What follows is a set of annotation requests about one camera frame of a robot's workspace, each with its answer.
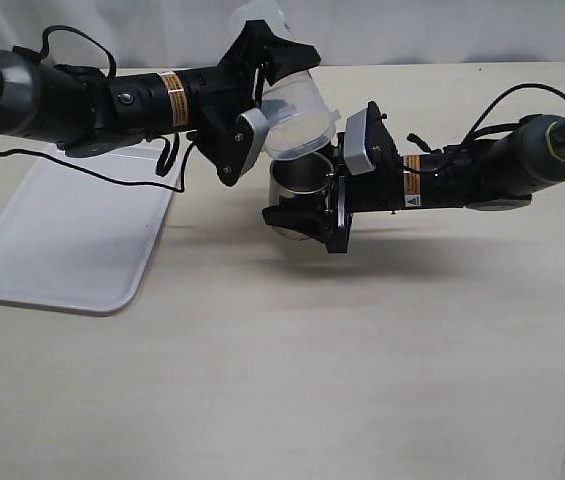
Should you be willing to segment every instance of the metal cup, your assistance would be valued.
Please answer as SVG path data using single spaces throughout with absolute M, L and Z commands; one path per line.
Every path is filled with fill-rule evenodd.
M 296 205 L 309 211 L 324 210 L 329 176 L 332 173 L 331 162 L 315 152 L 296 160 L 273 161 L 270 169 L 269 205 Z M 286 228 L 273 227 L 273 230 L 289 240 L 310 238 Z

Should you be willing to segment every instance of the black cable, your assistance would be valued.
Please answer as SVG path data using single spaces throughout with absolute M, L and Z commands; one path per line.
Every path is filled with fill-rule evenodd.
M 28 155 L 31 157 L 42 157 L 62 167 L 70 168 L 71 170 L 76 170 L 80 173 L 90 175 L 92 177 L 95 177 L 97 179 L 103 180 L 108 183 L 112 183 L 114 185 L 120 185 L 123 187 L 157 187 L 157 188 L 164 188 L 165 190 L 170 190 L 175 193 L 184 193 L 184 169 L 186 167 L 186 163 L 189 159 L 189 155 L 191 154 L 191 151 L 193 150 L 194 146 L 195 144 L 191 143 L 184 156 L 184 160 L 182 162 L 182 170 L 180 173 L 180 184 L 181 184 L 180 188 L 172 187 L 171 185 L 167 185 L 164 183 L 157 183 L 157 182 L 127 182 L 124 180 L 118 180 L 115 178 L 107 177 L 106 175 L 102 175 L 101 173 L 94 172 L 93 170 L 89 170 L 88 168 L 80 167 L 79 165 L 65 162 L 64 160 L 60 160 L 59 158 L 56 158 L 53 155 L 49 155 L 48 153 L 36 152 L 35 150 L 26 150 L 24 148 L 13 148 L 11 150 L 0 151 L 0 157 L 1 158 L 10 157 L 11 155 Z
M 44 31 L 42 32 L 42 50 L 40 50 L 41 60 L 44 60 L 45 58 L 47 58 L 49 56 L 50 51 L 51 51 L 51 47 L 49 46 L 49 36 L 53 32 L 60 32 L 60 31 L 74 33 L 75 35 L 78 35 L 82 38 L 85 38 L 86 40 L 88 40 L 89 42 L 91 42 L 95 46 L 97 46 L 100 50 L 102 50 L 106 54 L 106 57 L 109 60 L 109 73 L 107 74 L 107 78 L 114 78 L 115 77 L 115 75 L 117 74 L 118 67 L 117 67 L 117 62 L 115 61 L 115 57 L 113 56 L 113 54 L 109 50 L 107 50 L 106 47 L 104 47 L 102 44 L 100 44 L 98 41 L 89 37 L 86 33 L 78 30 L 77 28 L 69 27 L 68 25 L 51 25 L 50 27 L 47 27 L 47 28 L 44 29 Z
M 437 168 L 434 168 L 433 170 L 418 170 L 418 169 L 415 169 L 415 168 L 407 167 L 406 165 L 400 165 L 399 168 L 401 168 L 402 170 L 407 171 L 407 172 L 416 173 L 418 175 L 436 175 L 440 172 L 443 172 L 444 170 L 449 168 L 451 165 L 453 165 L 455 163 L 455 161 L 457 160 L 457 158 L 460 156 L 460 153 L 462 152 L 462 150 L 466 149 L 468 147 L 468 145 L 473 140 L 475 140 L 475 134 L 478 131 L 479 126 L 486 119 L 486 117 L 489 116 L 489 114 L 493 111 L 493 109 L 502 100 L 504 100 L 506 97 L 508 97 L 512 93 L 517 92 L 518 90 L 524 90 L 524 89 L 545 90 L 547 92 L 551 92 L 551 93 L 557 95 L 558 97 L 560 97 L 561 99 L 563 99 L 565 101 L 565 93 L 564 92 L 561 92 L 557 88 L 551 87 L 549 85 L 544 85 L 543 83 L 521 83 L 519 85 L 515 85 L 515 86 L 509 88 L 504 93 L 502 93 L 499 97 L 497 97 L 491 103 L 491 105 L 489 105 L 487 107 L 487 109 L 484 111 L 484 113 L 482 113 L 482 115 L 480 115 L 480 118 L 478 118 L 478 120 L 475 122 L 475 124 L 471 127 L 471 129 L 469 130 L 469 133 L 466 134 L 466 136 L 464 137 L 464 139 L 462 140 L 460 145 L 458 145 L 456 148 L 453 149 L 453 152 L 451 152 L 449 154 L 449 159 L 446 162 L 444 162 L 442 165 L 440 165 Z

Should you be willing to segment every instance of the beige tabletop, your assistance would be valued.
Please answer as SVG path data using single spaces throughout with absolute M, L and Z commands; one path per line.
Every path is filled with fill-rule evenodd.
M 513 84 L 565 90 L 565 64 L 315 78 L 343 118 L 377 101 L 408 153 Z M 519 92 L 490 123 L 529 113 L 565 104 Z M 0 213 L 30 165 L 0 159 Z M 121 313 L 0 306 L 0 480 L 560 478 L 565 184 L 508 213 L 358 215 L 329 256 L 263 224 L 267 168 L 228 189 L 195 154 Z

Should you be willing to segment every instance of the warning label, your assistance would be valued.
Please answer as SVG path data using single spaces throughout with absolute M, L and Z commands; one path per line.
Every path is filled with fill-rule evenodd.
M 404 166 L 414 170 L 420 170 L 420 156 L 407 155 L 404 157 Z M 422 206 L 420 175 L 406 170 L 404 171 L 404 205 L 406 208 Z
M 189 101 L 184 90 L 184 84 L 177 73 L 161 73 L 160 77 L 166 85 L 171 99 L 173 111 L 173 126 L 184 127 L 189 124 Z

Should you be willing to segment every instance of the white wall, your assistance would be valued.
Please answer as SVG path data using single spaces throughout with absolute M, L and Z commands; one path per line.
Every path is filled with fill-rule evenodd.
M 213 64 L 226 17 L 243 0 L 0 0 L 0 47 L 39 48 L 65 23 L 110 46 L 123 66 Z M 299 40 L 324 64 L 565 61 L 565 0 L 279 0 Z M 61 33 L 55 58 L 103 65 Z

